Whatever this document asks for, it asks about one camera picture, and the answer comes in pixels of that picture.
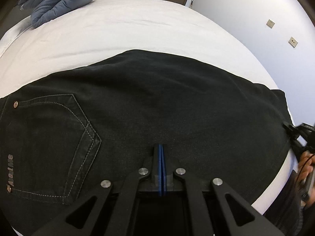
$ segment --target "wall socket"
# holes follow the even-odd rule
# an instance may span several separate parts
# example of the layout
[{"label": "wall socket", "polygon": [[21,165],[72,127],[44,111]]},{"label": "wall socket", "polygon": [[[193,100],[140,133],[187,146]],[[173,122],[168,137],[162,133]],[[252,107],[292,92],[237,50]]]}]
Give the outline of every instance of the wall socket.
[{"label": "wall socket", "polygon": [[295,48],[298,42],[293,37],[291,37],[289,40],[289,44],[291,44],[293,48]]},{"label": "wall socket", "polygon": [[275,23],[272,20],[268,20],[266,25],[269,26],[270,28],[273,28]]}]

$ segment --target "black jeans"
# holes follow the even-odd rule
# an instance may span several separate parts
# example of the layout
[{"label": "black jeans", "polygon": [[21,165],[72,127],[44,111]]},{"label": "black jeans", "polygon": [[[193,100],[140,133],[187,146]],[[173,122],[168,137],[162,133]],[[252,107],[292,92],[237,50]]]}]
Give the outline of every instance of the black jeans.
[{"label": "black jeans", "polygon": [[128,51],[0,102],[0,207],[25,236],[103,179],[140,168],[155,143],[250,203],[289,150],[282,91],[170,54]]}]

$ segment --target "metal rivet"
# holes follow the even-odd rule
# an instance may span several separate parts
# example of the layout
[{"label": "metal rivet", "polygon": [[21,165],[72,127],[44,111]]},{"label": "metal rivet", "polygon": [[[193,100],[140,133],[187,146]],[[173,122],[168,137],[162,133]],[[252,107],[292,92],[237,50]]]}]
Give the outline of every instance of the metal rivet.
[{"label": "metal rivet", "polygon": [[139,172],[139,174],[140,175],[146,175],[147,173],[149,173],[149,170],[147,169],[147,168],[140,168],[139,170],[138,170],[138,172]]},{"label": "metal rivet", "polygon": [[103,188],[108,188],[111,186],[111,181],[109,180],[103,180],[102,182],[100,182],[100,186]]},{"label": "metal rivet", "polygon": [[222,179],[221,179],[221,178],[218,178],[218,177],[215,178],[215,179],[213,179],[212,182],[213,182],[215,185],[221,185],[221,184],[223,184]]},{"label": "metal rivet", "polygon": [[179,174],[179,175],[183,175],[183,174],[186,173],[186,170],[183,169],[183,168],[177,168],[177,169],[176,169],[176,173]]}]

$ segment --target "human hand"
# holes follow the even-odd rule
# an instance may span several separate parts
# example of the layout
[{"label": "human hand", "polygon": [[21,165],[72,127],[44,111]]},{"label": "human hand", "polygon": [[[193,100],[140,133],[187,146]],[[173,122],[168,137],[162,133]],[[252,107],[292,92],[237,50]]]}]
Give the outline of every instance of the human hand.
[{"label": "human hand", "polygon": [[[302,169],[304,163],[307,161],[307,159],[309,157],[311,157],[312,154],[309,153],[308,151],[304,152],[301,157],[300,157],[300,162],[299,162],[299,172]],[[315,164],[315,156],[313,156],[304,166],[302,172],[300,173],[299,178],[297,179],[297,182],[301,182],[302,180],[304,180],[309,173],[311,173],[314,169],[314,167],[312,166],[312,164]],[[315,203],[315,187],[313,186],[311,189],[311,195],[310,195],[310,199],[306,202],[306,206],[311,206],[313,203]]]}]

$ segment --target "bed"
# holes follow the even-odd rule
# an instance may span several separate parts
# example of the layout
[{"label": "bed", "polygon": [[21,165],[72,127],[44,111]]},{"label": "bed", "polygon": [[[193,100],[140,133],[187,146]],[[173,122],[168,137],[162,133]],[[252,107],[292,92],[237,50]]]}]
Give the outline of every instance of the bed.
[{"label": "bed", "polygon": [[[94,0],[37,29],[28,17],[4,35],[0,98],[51,73],[88,66],[132,49],[193,58],[278,89],[241,42],[187,7],[162,0]],[[277,176],[252,204],[261,214],[296,164],[290,151]]]}]

